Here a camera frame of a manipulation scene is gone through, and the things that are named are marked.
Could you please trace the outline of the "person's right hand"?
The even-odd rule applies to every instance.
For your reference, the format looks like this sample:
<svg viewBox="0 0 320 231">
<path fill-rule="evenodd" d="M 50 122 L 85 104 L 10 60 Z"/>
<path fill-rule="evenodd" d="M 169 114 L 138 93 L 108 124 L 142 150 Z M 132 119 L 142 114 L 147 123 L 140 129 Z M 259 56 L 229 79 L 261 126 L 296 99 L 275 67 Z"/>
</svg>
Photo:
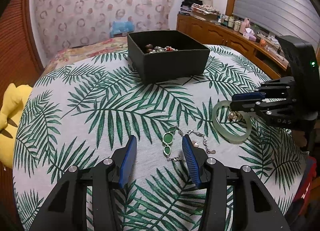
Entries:
<svg viewBox="0 0 320 231">
<path fill-rule="evenodd" d="M 297 130 L 292 130 L 291 132 L 296 146 L 305 147 L 307 145 L 308 141 L 305 137 L 305 132 Z"/>
</svg>

